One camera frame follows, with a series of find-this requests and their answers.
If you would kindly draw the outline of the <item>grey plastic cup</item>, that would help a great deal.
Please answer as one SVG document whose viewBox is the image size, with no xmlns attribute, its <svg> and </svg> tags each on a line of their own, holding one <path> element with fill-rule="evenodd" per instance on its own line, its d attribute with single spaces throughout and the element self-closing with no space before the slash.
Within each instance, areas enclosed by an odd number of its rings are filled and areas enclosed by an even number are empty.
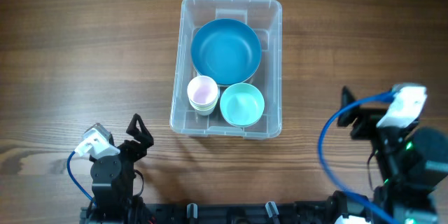
<svg viewBox="0 0 448 224">
<path fill-rule="evenodd" d="M 211 105 L 211 104 L 217 104 L 218 100 L 215 99 L 214 101 L 212 101 L 212 102 L 210 102 L 210 103 L 207 103 L 207 104 L 199 104 L 199 103 L 194 102 L 194 101 L 191 100 L 191 99 L 189 100 L 189 102 L 190 102 L 191 104 L 197 104 L 198 106 L 208 106 L 208 105 Z"/>
</svg>

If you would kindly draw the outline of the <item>yellow plastic cup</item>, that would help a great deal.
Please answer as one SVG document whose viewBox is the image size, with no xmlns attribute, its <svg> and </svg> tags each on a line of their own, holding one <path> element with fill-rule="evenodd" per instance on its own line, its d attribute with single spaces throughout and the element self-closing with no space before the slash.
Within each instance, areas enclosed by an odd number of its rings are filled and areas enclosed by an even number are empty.
<svg viewBox="0 0 448 224">
<path fill-rule="evenodd" d="M 195 109 L 199 111 L 208 111 L 210 109 L 214 109 L 216 107 L 216 104 L 211 104 L 208 106 L 198 106 L 197 104 L 191 104 L 190 105 Z"/>
</svg>

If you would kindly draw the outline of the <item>pink plastic cup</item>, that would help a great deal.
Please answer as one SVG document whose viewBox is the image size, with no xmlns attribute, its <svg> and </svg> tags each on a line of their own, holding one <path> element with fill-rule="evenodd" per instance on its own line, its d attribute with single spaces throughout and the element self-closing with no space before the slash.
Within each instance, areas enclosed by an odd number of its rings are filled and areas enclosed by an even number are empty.
<svg viewBox="0 0 448 224">
<path fill-rule="evenodd" d="M 215 83 L 189 82 L 187 86 L 188 98 L 199 104 L 207 104 L 218 98 L 218 86 Z"/>
</svg>

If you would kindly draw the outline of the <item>cream large bowl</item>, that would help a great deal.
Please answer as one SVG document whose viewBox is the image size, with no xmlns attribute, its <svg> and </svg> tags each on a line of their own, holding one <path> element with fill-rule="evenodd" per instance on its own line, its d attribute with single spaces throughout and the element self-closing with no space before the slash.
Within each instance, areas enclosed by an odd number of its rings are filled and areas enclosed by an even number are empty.
<svg viewBox="0 0 448 224">
<path fill-rule="evenodd" d="M 196 77 L 191 78 L 190 82 L 197 84 L 200 82 L 215 83 L 218 87 L 230 87 L 231 85 L 238 83 L 250 83 L 251 79 L 252 76 L 230 73 L 228 76 L 223 74 L 217 76 L 197 75 Z"/>
</svg>

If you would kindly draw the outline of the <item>mint green bowl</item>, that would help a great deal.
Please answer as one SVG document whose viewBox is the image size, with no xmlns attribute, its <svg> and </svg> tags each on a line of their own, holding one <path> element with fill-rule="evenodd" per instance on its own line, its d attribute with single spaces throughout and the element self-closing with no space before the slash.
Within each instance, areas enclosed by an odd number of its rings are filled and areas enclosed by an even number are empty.
<svg viewBox="0 0 448 224">
<path fill-rule="evenodd" d="M 265 99 L 257 87 L 238 83 L 228 87 L 220 97 L 222 117 L 261 116 L 265 110 Z"/>
<path fill-rule="evenodd" d="M 225 121 L 234 127 L 250 127 L 256 124 L 261 116 L 236 116 L 236 117 L 224 117 Z"/>
</svg>

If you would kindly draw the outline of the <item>clear plastic storage container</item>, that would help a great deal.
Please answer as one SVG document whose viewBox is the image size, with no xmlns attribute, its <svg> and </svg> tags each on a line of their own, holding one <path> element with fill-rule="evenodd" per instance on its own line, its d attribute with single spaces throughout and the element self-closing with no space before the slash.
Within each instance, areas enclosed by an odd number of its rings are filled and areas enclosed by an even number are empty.
<svg viewBox="0 0 448 224">
<path fill-rule="evenodd" d="M 254 30 L 261 44 L 262 59 L 248 80 L 261 91 L 265 110 L 250 127 L 234 127 L 219 108 L 208 116 L 199 115 L 190 105 L 187 86 L 198 75 L 193 66 L 191 44 L 206 23 L 222 18 L 235 19 Z M 169 124 L 179 134 L 269 139 L 282 130 L 282 7 L 276 0 L 183 0 L 179 27 L 174 90 Z"/>
</svg>

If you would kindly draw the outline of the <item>dark blue bowl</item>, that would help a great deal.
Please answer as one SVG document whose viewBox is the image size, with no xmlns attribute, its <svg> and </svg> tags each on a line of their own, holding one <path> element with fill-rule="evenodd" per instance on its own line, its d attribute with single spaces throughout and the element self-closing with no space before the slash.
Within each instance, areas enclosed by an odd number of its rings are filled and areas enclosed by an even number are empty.
<svg viewBox="0 0 448 224">
<path fill-rule="evenodd" d="M 206 76 L 252 76 L 262 60 L 256 33 L 233 19 L 217 19 L 201 27 L 192 40 L 190 54 L 198 74 Z"/>
</svg>

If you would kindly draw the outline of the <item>cream plastic cup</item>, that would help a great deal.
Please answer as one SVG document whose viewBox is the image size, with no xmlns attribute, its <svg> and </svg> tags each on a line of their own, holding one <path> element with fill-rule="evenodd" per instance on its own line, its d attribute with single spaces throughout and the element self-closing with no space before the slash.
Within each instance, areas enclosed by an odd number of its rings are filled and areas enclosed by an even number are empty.
<svg viewBox="0 0 448 224">
<path fill-rule="evenodd" d="M 199 109 L 195 109 L 195 112 L 201 116 L 208 116 L 210 115 L 212 112 L 214 111 L 214 108 L 210 108 L 207 110 L 199 110 Z"/>
</svg>

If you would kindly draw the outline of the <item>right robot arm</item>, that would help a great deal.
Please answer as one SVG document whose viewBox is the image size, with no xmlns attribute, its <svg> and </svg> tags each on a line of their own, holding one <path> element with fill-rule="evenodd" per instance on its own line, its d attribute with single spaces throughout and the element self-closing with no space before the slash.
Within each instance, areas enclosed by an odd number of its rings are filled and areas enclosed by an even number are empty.
<svg viewBox="0 0 448 224">
<path fill-rule="evenodd" d="M 374 204 L 399 223 L 438 223 L 431 193 L 447 177 L 447 135 L 419 126 L 426 88 L 399 84 L 386 98 L 388 108 L 344 112 L 340 127 L 352 126 L 353 140 L 369 141 L 384 181 L 374 189 Z"/>
</svg>

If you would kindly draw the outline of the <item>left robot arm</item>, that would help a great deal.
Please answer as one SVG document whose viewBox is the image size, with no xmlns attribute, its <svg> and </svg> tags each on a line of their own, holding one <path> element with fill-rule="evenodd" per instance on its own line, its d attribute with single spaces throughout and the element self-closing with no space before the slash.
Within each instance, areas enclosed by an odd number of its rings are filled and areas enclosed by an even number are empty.
<svg viewBox="0 0 448 224">
<path fill-rule="evenodd" d="M 134 163 L 147 155 L 154 140 L 138 114 L 133 115 L 126 133 L 133 140 L 119 145 L 119 154 L 91 159 L 94 197 L 82 210 L 81 223 L 156 223 L 141 194 L 133 193 L 134 179 L 142 175 Z"/>
</svg>

